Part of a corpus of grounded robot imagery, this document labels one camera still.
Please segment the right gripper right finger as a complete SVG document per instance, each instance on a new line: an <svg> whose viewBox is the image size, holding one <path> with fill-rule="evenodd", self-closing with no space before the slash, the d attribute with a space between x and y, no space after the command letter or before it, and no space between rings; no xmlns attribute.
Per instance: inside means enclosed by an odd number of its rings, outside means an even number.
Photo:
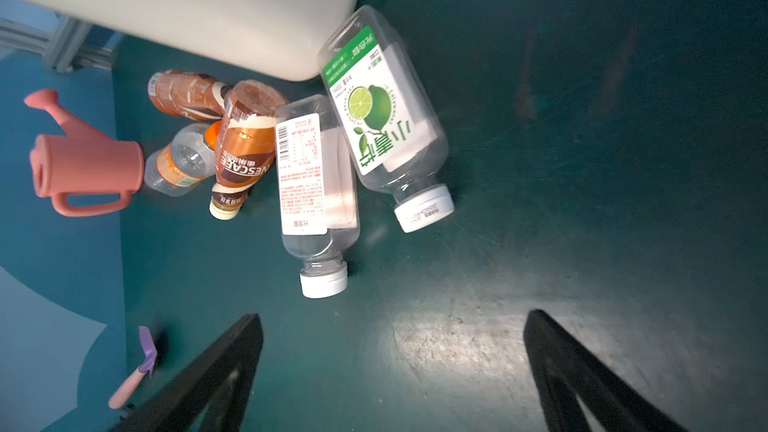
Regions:
<svg viewBox="0 0 768 432"><path fill-rule="evenodd" d="M550 431L589 431L585 405L607 431L681 431L545 311L529 312L524 344Z"/></svg>

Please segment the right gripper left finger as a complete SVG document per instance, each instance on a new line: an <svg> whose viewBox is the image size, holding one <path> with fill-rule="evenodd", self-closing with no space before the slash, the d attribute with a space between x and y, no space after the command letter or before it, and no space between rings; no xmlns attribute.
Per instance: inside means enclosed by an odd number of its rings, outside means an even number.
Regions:
<svg viewBox="0 0 768 432"><path fill-rule="evenodd" d="M238 431L256 375L264 334L258 315L244 315L115 431Z"/></svg>

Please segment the clear bottle orange label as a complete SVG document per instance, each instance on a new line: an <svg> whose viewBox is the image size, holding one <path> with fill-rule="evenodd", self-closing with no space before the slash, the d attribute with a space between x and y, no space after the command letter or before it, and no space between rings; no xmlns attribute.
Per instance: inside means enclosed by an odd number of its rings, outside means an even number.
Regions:
<svg viewBox="0 0 768 432"><path fill-rule="evenodd" d="M152 153L144 167L144 184L170 197L180 197L216 174L216 144L221 122L192 123Z"/></svg>

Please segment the brown bottle white cap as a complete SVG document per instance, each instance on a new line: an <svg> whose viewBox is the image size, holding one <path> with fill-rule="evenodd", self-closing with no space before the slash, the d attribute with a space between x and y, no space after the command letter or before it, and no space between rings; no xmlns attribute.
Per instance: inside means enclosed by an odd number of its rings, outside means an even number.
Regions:
<svg viewBox="0 0 768 432"><path fill-rule="evenodd" d="M216 149L216 183L209 211L233 219L250 189L271 167L276 154L276 112L287 104L276 89L255 80L236 84L225 98Z"/></svg>

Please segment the clear bottle lime label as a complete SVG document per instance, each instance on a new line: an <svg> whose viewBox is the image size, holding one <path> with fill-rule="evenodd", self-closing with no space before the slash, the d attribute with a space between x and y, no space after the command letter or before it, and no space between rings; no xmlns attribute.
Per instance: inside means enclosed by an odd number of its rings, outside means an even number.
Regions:
<svg viewBox="0 0 768 432"><path fill-rule="evenodd" d="M386 18L360 7L317 60L362 185L393 197L406 233L450 215L452 196L437 177L448 157L447 137Z"/></svg>

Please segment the brown label bottle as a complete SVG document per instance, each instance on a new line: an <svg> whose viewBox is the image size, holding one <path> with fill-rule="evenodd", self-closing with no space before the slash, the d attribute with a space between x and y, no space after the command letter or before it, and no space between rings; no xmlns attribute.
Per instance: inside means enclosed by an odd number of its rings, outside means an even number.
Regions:
<svg viewBox="0 0 768 432"><path fill-rule="evenodd" d="M199 122L223 117L225 98L231 89L210 75L180 70L157 72L147 85L149 99L158 110Z"/></svg>

